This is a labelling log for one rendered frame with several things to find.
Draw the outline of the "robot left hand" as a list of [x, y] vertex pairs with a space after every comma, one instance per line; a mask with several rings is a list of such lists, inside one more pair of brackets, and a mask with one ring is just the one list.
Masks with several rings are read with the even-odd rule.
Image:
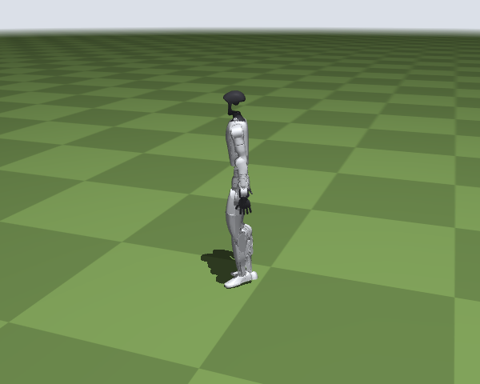
[[235, 207], [235, 209], [240, 207], [240, 212], [239, 213], [241, 214], [242, 210], [243, 210], [243, 215], [245, 215], [245, 209], [246, 209], [246, 214], [248, 214], [248, 207], [249, 207], [249, 211], [251, 213], [252, 211], [251, 211], [251, 208], [250, 208], [250, 201], [248, 199], [248, 197], [249, 197], [248, 189], [247, 189], [247, 196], [246, 197], [241, 197], [241, 192], [240, 192], [240, 189], [239, 189], [239, 197], [240, 197], [240, 200], [238, 201], [238, 204]]

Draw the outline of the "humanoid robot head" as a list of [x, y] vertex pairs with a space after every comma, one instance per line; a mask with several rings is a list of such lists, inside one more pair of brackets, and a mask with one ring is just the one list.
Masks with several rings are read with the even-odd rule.
[[[241, 115], [240, 111], [234, 111], [231, 109], [231, 105], [234, 104], [235, 106], [238, 105], [240, 102], [244, 102], [246, 100], [245, 95], [237, 90], [230, 91], [223, 96], [224, 100], [228, 103], [228, 115], [233, 115], [233, 118], [237, 118], [235, 121], [245, 122], [246, 120]], [[231, 122], [234, 120], [232, 119]]]

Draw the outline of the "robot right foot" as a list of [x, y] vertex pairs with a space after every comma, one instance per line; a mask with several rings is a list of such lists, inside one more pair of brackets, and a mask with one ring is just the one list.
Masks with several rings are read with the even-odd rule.
[[[248, 271], [248, 272], [249, 272], [249, 271]], [[240, 273], [240, 272], [239, 272], [239, 273]], [[236, 274], [238, 274], [238, 272], [235, 271], [235, 272], [231, 272], [230, 274], [233, 275], [233, 276], [235, 276]], [[255, 271], [252, 272], [252, 270], [250, 270], [250, 274], [251, 274], [251, 276], [252, 276], [252, 280], [258, 279], [258, 275], [257, 275], [257, 273], [256, 273]]]

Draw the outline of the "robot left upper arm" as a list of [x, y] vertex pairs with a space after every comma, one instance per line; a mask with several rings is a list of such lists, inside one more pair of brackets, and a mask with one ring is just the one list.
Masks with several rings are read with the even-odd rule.
[[238, 154], [238, 157], [234, 160], [234, 164], [236, 165], [236, 161], [240, 158], [244, 159], [247, 164], [246, 148], [244, 144], [244, 132], [241, 125], [232, 126], [230, 129], [230, 135], [234, 142], [235, 151]]

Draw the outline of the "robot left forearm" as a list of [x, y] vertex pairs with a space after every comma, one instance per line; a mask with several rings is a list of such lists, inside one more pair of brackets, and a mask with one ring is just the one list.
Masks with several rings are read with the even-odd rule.
[[239, 180], [238, 185], [240, 188], [241, 196], [247, 196], [248, 183], [246, 180], [248, 180], [247, 179], [248, 169], [247, 169], [246, 161], [240, 158], [236, 161], [236, 165], [238, 168], [237, 170], [238, 180]]

